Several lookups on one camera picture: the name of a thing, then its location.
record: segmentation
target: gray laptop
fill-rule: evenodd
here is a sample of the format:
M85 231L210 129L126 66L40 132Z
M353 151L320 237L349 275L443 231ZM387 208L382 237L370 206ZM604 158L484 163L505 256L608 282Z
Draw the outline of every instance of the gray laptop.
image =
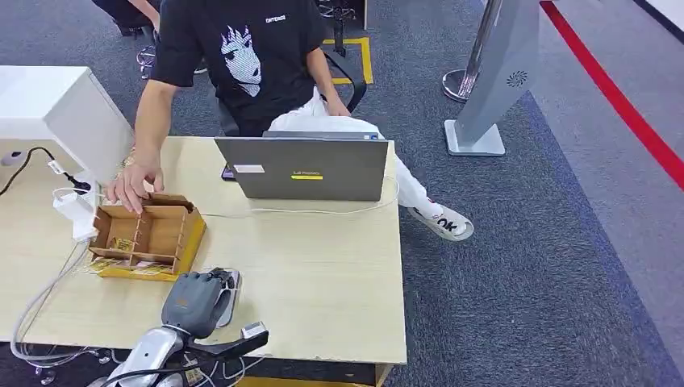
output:
M363 131L265 131L262 136L280 139L378 139L377 133Z
M217 137L215 141L248 198L380 200L385 140Z

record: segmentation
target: bracelet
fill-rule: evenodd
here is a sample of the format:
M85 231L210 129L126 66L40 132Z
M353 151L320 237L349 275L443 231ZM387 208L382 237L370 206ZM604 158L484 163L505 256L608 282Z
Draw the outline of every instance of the bracelet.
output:
M126 168L127 166L133 164L136 161L136 147L131 148L131 151L128 153L128 156L123 159L123 162L121 163L122 168Z

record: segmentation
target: wooden desk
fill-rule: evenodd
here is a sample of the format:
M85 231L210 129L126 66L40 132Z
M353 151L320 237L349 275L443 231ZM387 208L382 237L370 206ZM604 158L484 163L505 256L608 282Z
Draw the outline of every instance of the wooden desk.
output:
M0 153L17 146L2 142ZM57 150L56 145L50 148ZM234 217L205 217L207 232L194 266L236 268L243 275L232 323L208 342L236 339L241 327L261 320L270 330L269 344L251 356L406 363L396 203L346 215L253 213L250 206L348 211L374 204L249 201L236 183L220 179L225 162L209 138L169 138L162 160L167 192L185 195L203 214ZM51 208L50 191L64 182L40 164L33 160L0 198L3 219L5 214L13 219L0 235L3 266L9 268L0 273L0 293L7 298L0 317L3 340L72 246L70 225ZM2 181L10 174L0 169ZM386 174L394 176L391 157ZM386 179L382 202L393 197L394 182ZM161 323L170 286L71 274L53 291L25 340L133 347L147 329ZM389 367L377 370L380 379Z

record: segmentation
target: blue carpet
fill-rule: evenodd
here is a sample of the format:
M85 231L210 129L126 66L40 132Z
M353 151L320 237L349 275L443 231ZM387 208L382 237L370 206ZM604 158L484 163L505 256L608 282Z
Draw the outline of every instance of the blue carpet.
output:
M465 63L482 10L470 0L373 0L369 12L375 85L357 116L394 139L433 198L476 227L473 238L449 243L402 212L409 362L388 385L684 385L531 97L499 124L506 156L448 156L442 124L460 107L441 94L440 78ZM10 2L0 35L0 63L89 65L134 117L142 88L134 52L144 41L118 36L89 2ZM212 94L196 77L175 102L174 134L218 133ZM0 385L26 385L29 367L6 352ZM67 365L54 385L106 371L94 364Z

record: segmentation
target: black cable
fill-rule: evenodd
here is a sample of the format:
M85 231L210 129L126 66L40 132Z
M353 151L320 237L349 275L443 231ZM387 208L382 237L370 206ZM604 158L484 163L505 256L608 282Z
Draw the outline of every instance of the black cable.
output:
M48 149L45 149L43 147L35 147L35 148L29 149L27 154L26 154L26 160L24 160L22 166L19 167L19 169L17 169L17 171L10 177L10 180L7 181L7 184L5 184L5 187L2 189L2 191L0 191L0 196L2 196L5 192L7 192L7 190L10 188L10 185L12 185L12 182L14 182L15 179L17 178L17 176L19 176L19 174L27 167L29 161L31 161L31 154L34 151L39 151L39 150L45 152L48 155L48 157L50 158L50 161L55 160L55 156L53 156L52 153L50 153L50 151ZM62 174L66 176L66 179L68 181L70 181L71 184L73 184L74 188L83 189L85 191L90 191L90 188L92 188L92 187L90 187L90 184L76 180L73 176L71 176L67 172L64 172Z
M7 190L10 188L10 185L12 185L12 182L26 168L26 166L28 165L28 162L31 161L31 154L37 150L44 151L45 153L48 154L48 157L50 158L50 160L55 160L55 156L53 156L52 153L50 153L50 151L48 149L45 149L43 147L35 147L35 148L29 149L28 154L26 154L26 160L23 162L22 166L19 167L19 169L17 169L17 172L15 172L15 174L13 174L12 177L10 177L10 180L7 182L7 184L5 184L5 188L3 188L2 191L0 191L0 196L2 196L5 192L7 192Z
M200 367L207 365L209 363L213 363L216 360L217 359L207 359L207 360L198 362L197 364L188 365L188 366L180 367L180 368L141 369L140 371L126 372L126 373L122 373L121 375L118 375L116 377L112 377L110 380L106 381L103 385L100 385L100 387L107 387L108 385L114 385L117 381L120 381L120 380L125 379L127 377L142 377L145 375L154 375L154 374L163 375L166 373L178 373L178 372L190 371L191 369L200 368Z

